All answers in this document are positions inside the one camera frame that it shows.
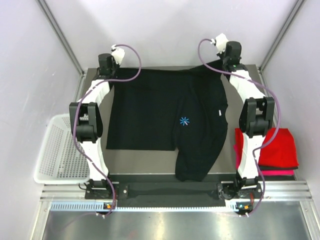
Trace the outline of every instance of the black t-shirt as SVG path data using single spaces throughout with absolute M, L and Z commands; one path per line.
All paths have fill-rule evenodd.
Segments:
M 208 63 L 221 70 L 220 60 Z M 120 68 L 118 79 L 137 69 Z M 114 82 L 107 149 L 178 148 L 175 175 L 201 181 L 224 145 L 228 107 L 221 74 L 204 65 L 188 70 L 142 69 L 130 82 Z

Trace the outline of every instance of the white basket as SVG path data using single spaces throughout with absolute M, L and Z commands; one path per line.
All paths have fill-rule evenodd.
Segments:
M 42 142 L 34 180 L 40 184 L 79 184 L 89 176 L 87 160 L 72 139 L 69 114 L 54 116 Z

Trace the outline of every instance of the folded red shirt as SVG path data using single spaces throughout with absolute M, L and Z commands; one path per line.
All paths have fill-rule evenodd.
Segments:
M 274 132 L 275 128 L 268 131 L 263 142 L 264 144 L 271 139 Z M 240 128 L 235 129 L 235 144 L 241 157 L 244 138 Z M 277 168 L 296 168 L 299 166 L 295 140 L 287 128 L 280 128 L 274 140 L 268 146 L 261 149 L 259 166 Z

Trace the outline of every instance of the pink fabric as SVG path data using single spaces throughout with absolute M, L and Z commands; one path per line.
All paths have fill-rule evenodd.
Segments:
M 235 168 L 238 169 L 241 163 L 241 158 L 239 156 L 236 144 L 233 145 L 233 149 L 235 151 Z M 294 175 L 293 170 L 264 170 L 262 173 L 264 176 Z

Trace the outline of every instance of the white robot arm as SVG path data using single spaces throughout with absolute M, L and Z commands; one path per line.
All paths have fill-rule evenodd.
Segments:
M 90 92 L 83 100 L 80 107 L 79 118 L 76 127 L 76 138 L 81 145 L 87 159 L 90 172 L 90 188 L 94 188 L 94 183 L 101 182 L 103 176 L 93 166 L 100 169 L 106 176 L 109 170 L 103 158 L 101 148 L 101 136 L 103 132 L 103 124 L 100 116 L 99 106 L 104 97 L 110 92 L 109 82 L 105 81 L 113 77 L 115 70 L 120 66 L 125 51 L 120 47 L 111 47 L 111 54 L 105 53 L 99 55 L 99 68 L 95 79 L 91 82 L 90 88 L 86 93 Z M 72 102 L 69 106 L 71 129 L 74 127 L 76 109 L 78 102 Z
M 247 68 L 240 63 L 241 45 L 236 41 L 228 41 L 224 34 L 211 40 L 218 49 L 217 55 L 222 60 L 224 75 L 234 86 L 243 102 L 239 118 L 239 127 L 243 136 L 241 163 L 237 169 L 233 183 L 218 184 L 219 195 L 225 200 L 247 199 L 252 195 L 260 197 L 261 186 L 258 183 L 257 165 L 260 148 L 268 130 L 272 127 L 275 101 L 266 97 L 252 82 Z M 239 204 L 238 214 L 252 211 L 253 204 Z

